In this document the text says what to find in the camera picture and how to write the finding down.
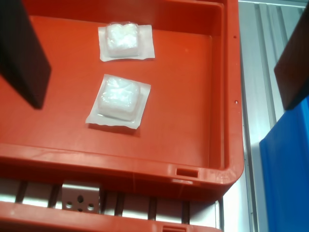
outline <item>blue bin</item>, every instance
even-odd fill
[[[260,142],[270,232],[309,232],[309,97]]]

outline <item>white packaging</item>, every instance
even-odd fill
[[[86,123],[137,129],[150,85],[105,74]]]
[[[110,57],[138,56],[140,48],[140,29],[137,24],[110,24],[106,27],[105,39]]]
[[[100,59],[155,58],[151,25],[109,24],[98,28]]]

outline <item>bolt hole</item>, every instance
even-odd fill
[[[66,207],[67,207],[68,209],[72,208],[72,202],[67,202]]]
[[[94,205],[92,204],[92,203],[90,203],[89,205],[88,205],[88,210],[94,210],[95,209],[95,207],[94,207]]]
[[[77,197],[77,201],[78,201],[79,203],[82,203],[82,202],[84,201],[84,197],[83,197],[82,195],[79,195],[79,196]]]

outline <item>metal bracket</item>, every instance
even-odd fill
[[[97,214],[100,209],[100,185],[66,181],[62,185],[62,209]]]

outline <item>white cube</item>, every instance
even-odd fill
[[[107,50],[110,57],[139,55],[139,27],[137,24],[111,24],[106,27]]]
[[[132,121],[140,97],[137,82],[109,77],[98,99],[98,112],[104,116]]]

